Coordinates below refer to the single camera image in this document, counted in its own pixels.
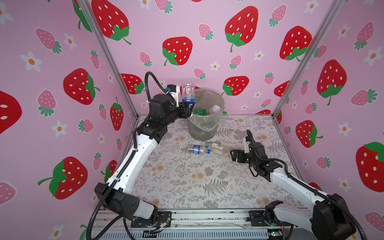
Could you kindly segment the clear bottle bird label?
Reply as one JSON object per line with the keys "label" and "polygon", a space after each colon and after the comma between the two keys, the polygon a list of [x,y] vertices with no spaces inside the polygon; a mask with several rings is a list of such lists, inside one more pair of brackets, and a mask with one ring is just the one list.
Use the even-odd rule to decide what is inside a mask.
{"label": "clear bottle bird label", "polygon": [[218,155],[223,155],[225,153],[224,146],[215,143],[215,142],[206,142],[205,147],[211,151],[211,153],[215,153]]}

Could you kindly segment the green bottle yellow cap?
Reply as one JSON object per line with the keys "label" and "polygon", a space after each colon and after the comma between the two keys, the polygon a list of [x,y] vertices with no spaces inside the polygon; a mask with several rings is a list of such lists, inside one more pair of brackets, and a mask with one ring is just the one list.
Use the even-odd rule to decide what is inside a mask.
{"label": "green bottle yellow cap", "polygon": [[209,115],[208,110],[204,109],[204,108],[194,110],[193,114],[197,115],[197,116],[208,116]]}

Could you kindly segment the clear bottle red cap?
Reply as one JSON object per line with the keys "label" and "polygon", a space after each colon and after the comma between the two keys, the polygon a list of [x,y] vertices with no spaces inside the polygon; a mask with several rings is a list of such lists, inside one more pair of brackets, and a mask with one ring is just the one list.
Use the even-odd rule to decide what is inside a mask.
{"label": "clear bottle red cap", "polygon": [[219,113],[220,111],[221,111],[221,107],[218,105],[214,105],[207,110],[207,113],[208,115],[213,115],[213,114]]}

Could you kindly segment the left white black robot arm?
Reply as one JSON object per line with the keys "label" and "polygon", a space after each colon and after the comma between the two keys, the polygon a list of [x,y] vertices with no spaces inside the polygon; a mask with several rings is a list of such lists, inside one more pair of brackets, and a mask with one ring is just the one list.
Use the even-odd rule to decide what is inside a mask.
{"label": "left white black robot arm", "polygon": [[[133,146],[123,159],[116,172],[106,183],[95,187],[99,199],[87,226],[86,239],[98,240],[119,219],[140,218],[154,225],[158,219],[158,208],[131,194],[135,181],[151,152],[158,146],[168,131],[168,126],[177,119],[187,119],[193,113],[194,103],[179,102],[180,88],[169,85],[161,88],[162,94],[151,97],[149,114],[139,127],[133,130]],[[101,207],[117,214],[107,226],[95,237],[92,236],[93,225]]]}

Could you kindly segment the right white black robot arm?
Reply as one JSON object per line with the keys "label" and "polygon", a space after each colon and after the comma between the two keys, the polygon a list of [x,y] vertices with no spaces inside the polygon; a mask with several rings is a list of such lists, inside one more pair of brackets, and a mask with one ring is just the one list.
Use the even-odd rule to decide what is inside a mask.
{"label": "right white black robot arm", "polygon": [[359,233],[367,235],[358,220],[350,213],[346,201],[338,194],[329,195],[297,179],[286,162],[268,158],[264,146],[256,142],[247,130],[244,149],[230,152],[234,162],[247,164],[254,177],[262,177],[297,198],[305,209],[274,201],[265,207],[264,219],[269,225],[286,222],[315,235],[318,240],[346,240]]}

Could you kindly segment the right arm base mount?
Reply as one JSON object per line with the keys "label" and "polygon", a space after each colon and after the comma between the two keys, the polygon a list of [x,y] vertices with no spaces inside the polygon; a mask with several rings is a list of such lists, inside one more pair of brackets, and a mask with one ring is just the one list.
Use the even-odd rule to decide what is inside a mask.
{"label": "right arm base mount", "polygon": [[284,224],[280,221],[270,218],[265,211],[253,210],[249,211],[249,217],[246,218],[247,222],[250,222],[253,227],[283,227]]}

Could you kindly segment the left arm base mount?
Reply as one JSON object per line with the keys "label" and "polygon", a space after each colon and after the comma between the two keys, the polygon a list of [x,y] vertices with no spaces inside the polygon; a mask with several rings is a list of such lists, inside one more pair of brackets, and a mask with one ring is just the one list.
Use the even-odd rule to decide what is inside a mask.
{"label": "left arm base mount", "polygon": [[167,228],[171,226],[172,212],[154,212],[149,219],[135,218],[131,222],[131,228]]}

